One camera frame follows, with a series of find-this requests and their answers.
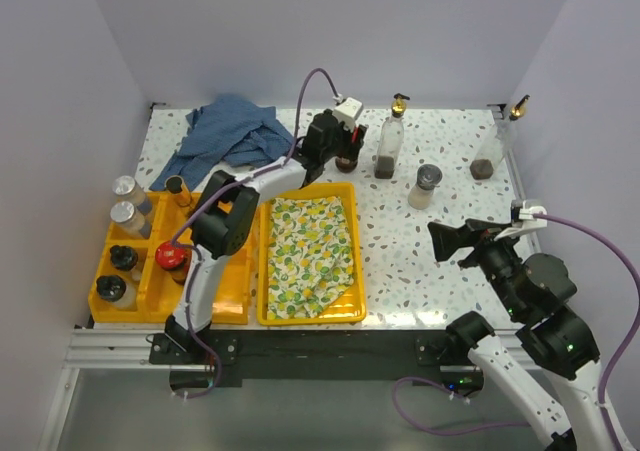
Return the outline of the red lid sauce jar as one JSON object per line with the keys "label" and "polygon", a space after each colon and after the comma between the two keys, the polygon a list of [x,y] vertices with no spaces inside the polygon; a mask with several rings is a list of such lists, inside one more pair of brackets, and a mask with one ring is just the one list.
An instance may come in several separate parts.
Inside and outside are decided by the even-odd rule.
{"label": "red lid sauce jar", "polygon": [[358,165],[358,160],[347,158],[347,157],[336,157],[335,165],[340,172],[351,173],[356,169]]}

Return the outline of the grey cap salt grinder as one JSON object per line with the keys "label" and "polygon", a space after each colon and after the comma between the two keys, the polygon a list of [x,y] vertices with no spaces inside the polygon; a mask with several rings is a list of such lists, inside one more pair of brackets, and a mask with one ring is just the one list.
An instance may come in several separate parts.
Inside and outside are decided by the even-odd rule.
{"label": "grey cap salt grinder", "polygon": [[443,173],[438,166],[434,164],[421,165],[416,173],[415,185],[408,196],[409,205],[417,210],[426,209],[442,177]]}

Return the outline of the dark bottle gold band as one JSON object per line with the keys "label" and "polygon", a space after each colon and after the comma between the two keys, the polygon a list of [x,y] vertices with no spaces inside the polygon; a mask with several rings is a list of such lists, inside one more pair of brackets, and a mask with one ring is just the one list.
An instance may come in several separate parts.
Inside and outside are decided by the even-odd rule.
{"label": "dark bottle gold band", "polygon": [[179,175],[173,175],[166,179],[165,190],[169,192],[180,208],[189,208],[192,203],[191,192],[184,179]]}

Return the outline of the red cap soy bottle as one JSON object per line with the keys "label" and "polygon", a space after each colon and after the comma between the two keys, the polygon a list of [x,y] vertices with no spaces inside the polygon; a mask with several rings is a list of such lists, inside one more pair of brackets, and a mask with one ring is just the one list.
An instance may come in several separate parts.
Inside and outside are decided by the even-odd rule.
{"label": "red cap soy bottle", "polygon": [[184,285],[191,262],[191,249],[173,245],[170,241],[162,242],[155,251],[156,263],[168,272],[173,281]]}

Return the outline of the blue label spice jar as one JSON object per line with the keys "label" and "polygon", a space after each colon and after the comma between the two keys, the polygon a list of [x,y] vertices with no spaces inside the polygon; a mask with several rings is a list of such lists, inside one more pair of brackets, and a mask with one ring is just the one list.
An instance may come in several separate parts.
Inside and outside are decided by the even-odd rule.
{"label": "blue label spice jar", "polygon": [[123,175],[116,178],[112,184],[112,191],[118,201],[130,202],[144,216],[152,213],[151,199],[134,177]]}

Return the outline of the brown spice shaker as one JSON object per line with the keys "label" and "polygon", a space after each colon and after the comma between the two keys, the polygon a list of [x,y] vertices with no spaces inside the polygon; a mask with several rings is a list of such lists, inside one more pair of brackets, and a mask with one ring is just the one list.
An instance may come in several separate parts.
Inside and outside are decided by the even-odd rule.
{"label": "brown spice shaker", "polygon": [[127,273],[135,282],[141,280],[144,262],[133,247],[124,245],[111,246],[109,258],[111,265],[115,269]]}

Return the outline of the black cap seasoning shaker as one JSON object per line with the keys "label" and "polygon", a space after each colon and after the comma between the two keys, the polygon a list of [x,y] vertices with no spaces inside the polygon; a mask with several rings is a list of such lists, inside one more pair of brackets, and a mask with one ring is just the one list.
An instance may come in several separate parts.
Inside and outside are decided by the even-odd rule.
{"label": "black cap seasoning shaker", "polygon": [[137,288],[119,275],[101,275],[96,279],[99,298],[120,310],[136,306]]}

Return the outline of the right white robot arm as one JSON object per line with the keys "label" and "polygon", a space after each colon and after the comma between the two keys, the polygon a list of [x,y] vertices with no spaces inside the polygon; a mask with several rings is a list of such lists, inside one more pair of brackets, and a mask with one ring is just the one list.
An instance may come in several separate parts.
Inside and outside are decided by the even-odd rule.
{"label": "right white robot arm", "polygon": [[459,228],[431,222],[434,256],[445,261],[457,251],[470,253],[462,269],[479,268],[510,319],[519,324],[522,350],[551,382],[549,394],[512,357],[497,332],[471,311],[446,329],[445,350],[459,364],[470,361],[495,382],[526,419],[547,450],[631,450],[608,398],[611,374],[588,324],[568,305],[577,292],[564,262],[537,253],[521,259],[520,236],[543,228],[550,216],[535,212],[510,223],[469,219]]}

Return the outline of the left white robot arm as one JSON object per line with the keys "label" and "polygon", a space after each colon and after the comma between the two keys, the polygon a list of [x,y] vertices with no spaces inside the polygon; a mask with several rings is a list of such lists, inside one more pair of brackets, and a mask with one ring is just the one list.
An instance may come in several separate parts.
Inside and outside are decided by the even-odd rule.
{"label": "left white robot arm", "polygon": [[213,350],[205,334],[212,306],[231,257],[249,237],[259,205],[316,181],[335,157],[346,157],[361,144],[357,121],[363,105],[352,98],[315,115],[306,134],[274,162],[238,175],[212,174],[195,210],[181,228],[191,231],[191,264],[178,305],[167,318],[164,336],[173,353],[196,363]]}

